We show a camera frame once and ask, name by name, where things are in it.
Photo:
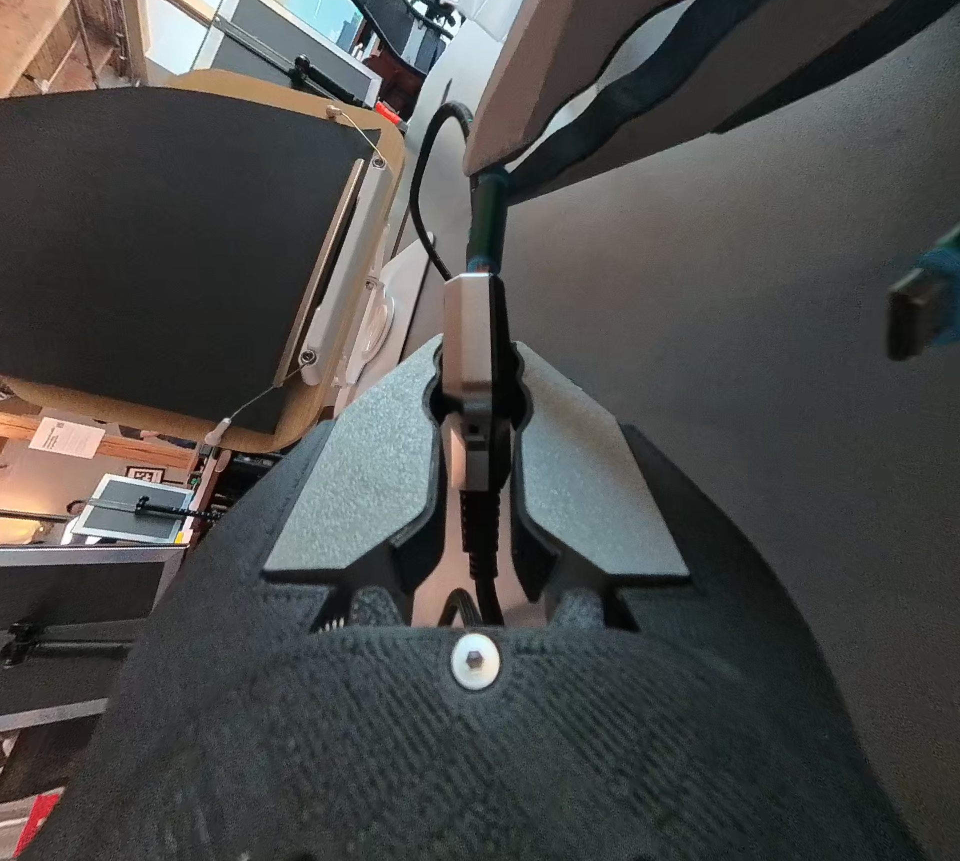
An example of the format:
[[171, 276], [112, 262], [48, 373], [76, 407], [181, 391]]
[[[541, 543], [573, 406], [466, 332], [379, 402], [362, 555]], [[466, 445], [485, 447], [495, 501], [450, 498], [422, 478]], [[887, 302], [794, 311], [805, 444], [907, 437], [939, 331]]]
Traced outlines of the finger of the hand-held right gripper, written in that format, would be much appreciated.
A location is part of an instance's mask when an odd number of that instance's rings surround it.
[[537, 147], [570, 103], [652, 59], [697, 0], [523, 0], [478, 103], [473, 176]]
[[713, 132], [893, 0], [695, 0], [636, 69], [513, 171], [532, 200]]

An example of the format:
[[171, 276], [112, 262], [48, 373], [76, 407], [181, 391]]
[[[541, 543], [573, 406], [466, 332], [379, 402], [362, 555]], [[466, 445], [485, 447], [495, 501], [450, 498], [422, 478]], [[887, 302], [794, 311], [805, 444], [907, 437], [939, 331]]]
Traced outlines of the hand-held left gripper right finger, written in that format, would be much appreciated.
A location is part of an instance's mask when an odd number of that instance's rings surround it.
[[690, 569], [615, 416], [523, 342], [510, 548], [526, 597], [678, 586]]

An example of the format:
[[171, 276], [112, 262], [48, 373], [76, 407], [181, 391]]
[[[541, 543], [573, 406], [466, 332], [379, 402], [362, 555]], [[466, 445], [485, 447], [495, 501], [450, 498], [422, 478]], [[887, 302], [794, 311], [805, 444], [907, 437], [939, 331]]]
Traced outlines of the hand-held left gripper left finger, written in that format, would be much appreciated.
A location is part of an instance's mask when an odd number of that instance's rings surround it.
[[438, 567], [448, 476], [438, 386], [442, 335], [335, 420], [263, 566], [273, 582], [378, 587], [412, 603]]

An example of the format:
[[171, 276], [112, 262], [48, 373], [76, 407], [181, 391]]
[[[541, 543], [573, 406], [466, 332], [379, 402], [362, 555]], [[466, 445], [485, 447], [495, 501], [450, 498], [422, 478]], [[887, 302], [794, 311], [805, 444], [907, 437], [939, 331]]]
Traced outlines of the black hub adapter with cable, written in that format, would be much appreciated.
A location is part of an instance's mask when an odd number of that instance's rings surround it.
[[512, 467], [518, 358], [497, 275], [464, 273], [446, 282], [443, 292], [439, 405], [448, 425], [447, 482], [459, 503], [462, 550], [479, 615], [486, 626], [501, 626], [500, 500]]

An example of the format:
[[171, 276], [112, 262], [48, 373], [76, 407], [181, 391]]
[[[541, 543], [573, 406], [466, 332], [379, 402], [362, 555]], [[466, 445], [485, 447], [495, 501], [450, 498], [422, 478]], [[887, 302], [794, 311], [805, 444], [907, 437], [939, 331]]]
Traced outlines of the black hdmi cable green plugs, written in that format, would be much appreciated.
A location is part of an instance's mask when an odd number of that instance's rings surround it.
[[[421, 191], [426, 167], [442, 126], [456, 122], [463, 140], [469, 140], [474, 116], [461, 102], [447, 100], [427, 124], [411, 178], [409, 218], [429, 261], [447, 282], [452, 274], [429, 241], [421, 210]], [[471, 177], [471, 222], [465, 253], [472, 274], [500, 274], [506, 236], [511, 175], [502, 168]], [[918, 256], [915, 267], [888, 291], [886, 353], [902, 362], [931, 347], [957, 344], [959, 340], [959, 229], [945, 234]]]

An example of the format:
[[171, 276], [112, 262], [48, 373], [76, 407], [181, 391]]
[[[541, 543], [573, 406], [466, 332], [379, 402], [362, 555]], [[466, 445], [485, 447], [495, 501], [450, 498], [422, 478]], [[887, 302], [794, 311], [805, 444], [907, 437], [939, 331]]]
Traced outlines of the black mesh office chair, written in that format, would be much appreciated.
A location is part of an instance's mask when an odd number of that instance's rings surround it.
[[399, 64], [423, 78], [452, 39], [445, 26], [419, 13], [409, 0], [349, 1]]

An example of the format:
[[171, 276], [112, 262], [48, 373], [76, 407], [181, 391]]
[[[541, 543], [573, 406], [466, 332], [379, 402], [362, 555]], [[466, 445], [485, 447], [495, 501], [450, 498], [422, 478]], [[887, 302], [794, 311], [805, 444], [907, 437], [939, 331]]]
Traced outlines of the white framed grey panel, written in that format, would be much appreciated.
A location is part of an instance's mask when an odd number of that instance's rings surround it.
[[105, 474], [68, 524], [75, 538], [137, 545], [174, 545], [193, 490]]
[[381, 77], [275, 0], [221, 0], [192, 71], [219, 70], [373, 110]]

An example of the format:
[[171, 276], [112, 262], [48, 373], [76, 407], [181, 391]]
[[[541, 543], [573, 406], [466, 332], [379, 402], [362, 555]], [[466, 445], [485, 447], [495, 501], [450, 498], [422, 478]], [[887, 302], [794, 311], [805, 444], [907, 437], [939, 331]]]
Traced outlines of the white paper note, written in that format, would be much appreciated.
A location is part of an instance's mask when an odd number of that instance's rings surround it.
[[106, 436], [103, 428], [44, 416], [29, 441], [30, 450], [82, 460], [93, 459]]

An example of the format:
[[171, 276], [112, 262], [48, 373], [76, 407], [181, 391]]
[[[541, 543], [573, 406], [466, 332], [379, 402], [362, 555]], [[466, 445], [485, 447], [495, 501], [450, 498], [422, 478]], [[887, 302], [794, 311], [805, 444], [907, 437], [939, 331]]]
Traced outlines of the dark monitor with wooden rim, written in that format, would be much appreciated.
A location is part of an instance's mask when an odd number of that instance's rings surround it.
[[264, 454], [282, 354], [384, 116], [246, 75], [2, 99], [2, 381], [37, 406]]

